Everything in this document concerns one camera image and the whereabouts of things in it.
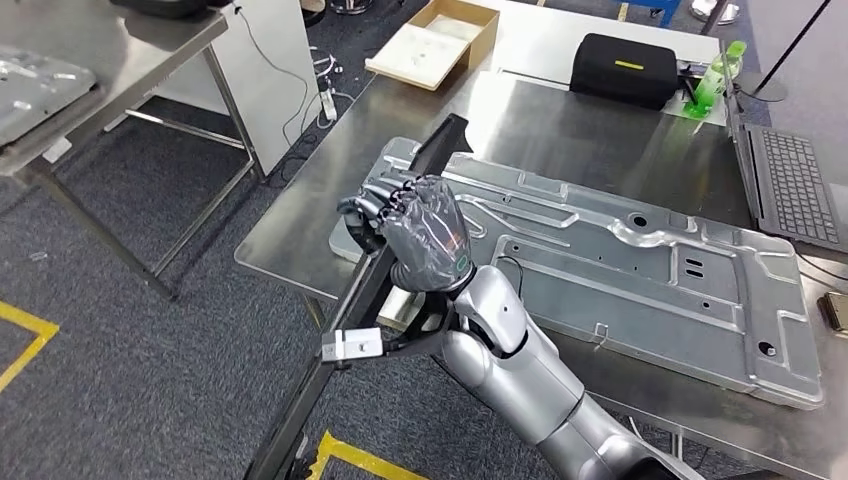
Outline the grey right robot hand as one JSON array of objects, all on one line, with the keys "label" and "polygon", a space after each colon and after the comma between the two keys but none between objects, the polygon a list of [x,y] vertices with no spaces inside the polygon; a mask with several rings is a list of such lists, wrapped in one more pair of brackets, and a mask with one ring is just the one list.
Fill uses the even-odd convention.
[{"label": "grey right robot hand", "polygon": [[392,283],[407,292],[451,292],[473,273],[469,234],[449,184],[408,170],[364,182],[336,211],[366,254],[388,247]]}]

